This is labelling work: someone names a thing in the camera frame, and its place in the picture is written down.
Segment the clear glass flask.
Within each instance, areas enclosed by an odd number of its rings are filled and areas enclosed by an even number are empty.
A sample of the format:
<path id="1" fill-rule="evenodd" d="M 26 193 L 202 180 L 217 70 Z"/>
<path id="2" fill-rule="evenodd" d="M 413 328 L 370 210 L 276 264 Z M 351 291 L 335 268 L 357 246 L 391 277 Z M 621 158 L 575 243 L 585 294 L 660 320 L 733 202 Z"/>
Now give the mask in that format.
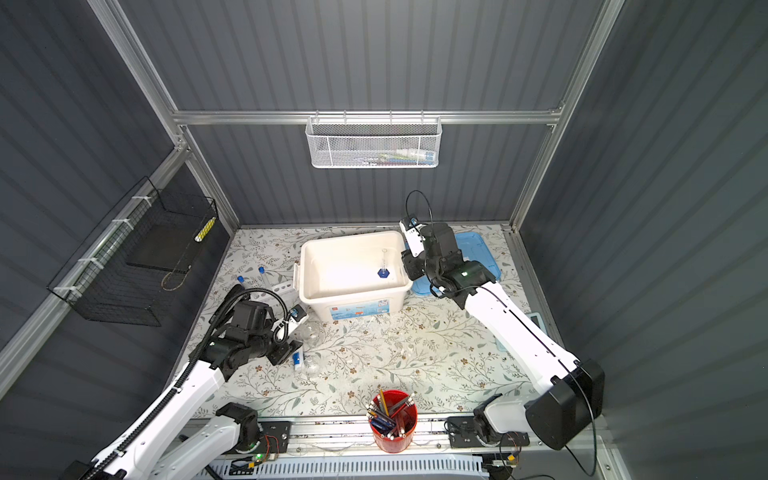
<path id="1" fill-rule="evenodd" d="M 322 341 L 322 326 L 309 323 L 303 327 L 302 339 L 306 349 L 316 348 Z"/>

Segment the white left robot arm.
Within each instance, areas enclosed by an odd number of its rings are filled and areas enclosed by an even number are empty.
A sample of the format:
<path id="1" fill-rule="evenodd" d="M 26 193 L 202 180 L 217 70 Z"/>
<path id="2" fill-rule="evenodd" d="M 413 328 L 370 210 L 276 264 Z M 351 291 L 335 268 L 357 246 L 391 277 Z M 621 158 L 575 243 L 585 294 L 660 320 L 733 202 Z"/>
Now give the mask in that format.
<path id="1" fill-rule="evenodd" d="M 254 289 L 233 287 L 209 321 L 181 373 L 117 439 L 90 461 L 74 461 L 64 479 L 190 479 L 218 456 L 233 451 L 263 461 L 279 452 L 257 411 L 235 402 L 220 407 L 185 441 L 178 436 L 198 408 L 250 360 L 279 365 L 301 347 L 292 333 L 306 309 L 288 307 L 277 293 L 261 289 L 278 306 L 252 300 Z"/>

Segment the white test tube rack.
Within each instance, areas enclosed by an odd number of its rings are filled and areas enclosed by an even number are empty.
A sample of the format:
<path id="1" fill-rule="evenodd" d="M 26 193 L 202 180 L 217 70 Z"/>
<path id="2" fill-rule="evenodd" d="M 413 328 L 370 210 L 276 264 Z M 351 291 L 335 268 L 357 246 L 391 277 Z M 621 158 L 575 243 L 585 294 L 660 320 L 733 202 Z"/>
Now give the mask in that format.
<path id="1" fill-rule="evenodd" d="M 293 281 L 285 281 L 275 284 L 270 290 L 278 295 L 289 307 L 292 307 L 299 302 L 299 294 L 294 287 Z"/>

